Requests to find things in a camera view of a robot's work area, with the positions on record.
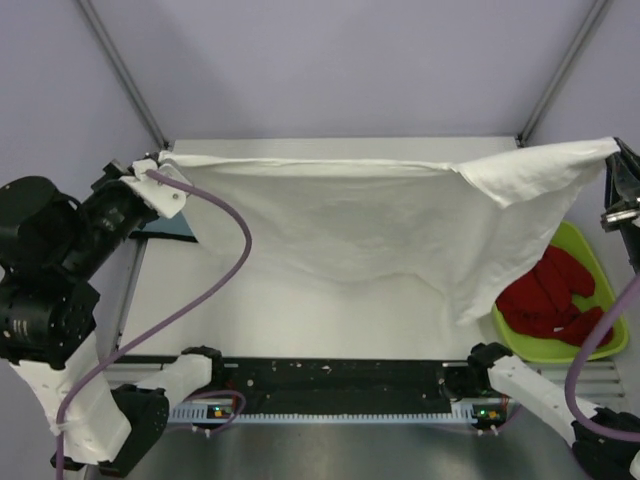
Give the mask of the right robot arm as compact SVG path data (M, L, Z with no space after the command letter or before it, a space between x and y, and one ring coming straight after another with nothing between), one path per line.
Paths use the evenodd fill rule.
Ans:
M639 271L639 155L617 137L605 158L605 211L602 228L623 237L629 263ZM604 339L614 321L639 299L639 277L634 276L613 305L594 326L572 361L564 386L536 373L499 343L474 346L467 359L466 380L476 394L494 391L514 399L551 427L570 447L579 466L592 479L639 477L639 418L615 412L579 398L577 381L588 357Z

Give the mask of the white t shirt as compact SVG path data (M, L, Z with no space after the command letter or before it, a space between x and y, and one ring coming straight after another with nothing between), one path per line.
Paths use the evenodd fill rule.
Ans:
M465 324L535 266L618 152L606 137L495 154L427 147L411 158L162 158L241 214L257 265L338 282L414 275Z

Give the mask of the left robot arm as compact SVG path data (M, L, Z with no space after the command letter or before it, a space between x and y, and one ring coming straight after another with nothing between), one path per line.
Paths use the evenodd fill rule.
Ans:
M221 354L209 347L185 349L165 370L117 388L97 355L91 277L134 229L176 215L190 190L173 166L152 160L107 166L84 201L42 176L1 190L1 356L44 410L58 475L92 465L127 476L176 405L226 387Z

